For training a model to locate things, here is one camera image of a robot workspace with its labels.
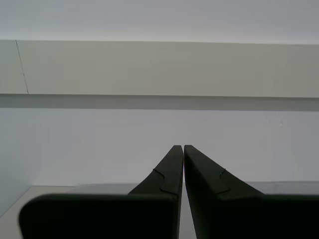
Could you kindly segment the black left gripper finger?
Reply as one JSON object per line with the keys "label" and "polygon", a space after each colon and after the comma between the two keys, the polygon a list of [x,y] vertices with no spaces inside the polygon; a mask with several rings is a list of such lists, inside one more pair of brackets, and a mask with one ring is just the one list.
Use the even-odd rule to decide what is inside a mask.
{"label": "black left gripper finger", "polygon": [[264,194],[192,145],[184,147],[185,185],[199,239],[316,239],[317,195]]}
{"label": "black left gripper finger", "polygon": [[183,182],[182,147],[173,146],[129,193],[45,194],[27,202],[25,239],[176,239]]}

